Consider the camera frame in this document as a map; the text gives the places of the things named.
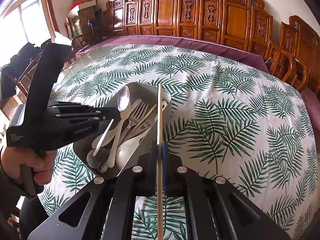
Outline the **person's left hand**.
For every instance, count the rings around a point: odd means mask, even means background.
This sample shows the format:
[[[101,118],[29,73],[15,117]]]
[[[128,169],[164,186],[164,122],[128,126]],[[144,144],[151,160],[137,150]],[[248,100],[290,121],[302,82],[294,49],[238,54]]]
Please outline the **person's left hand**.
[[[21,166],[27,165],[35,171],[34,181],[37,185],[49,184],[54,172],[57,150],[47,151],[44,158],[40,158],[29,147],[5,146],[1,152],[1,165],[8,177],[17,184],[22,184]]]

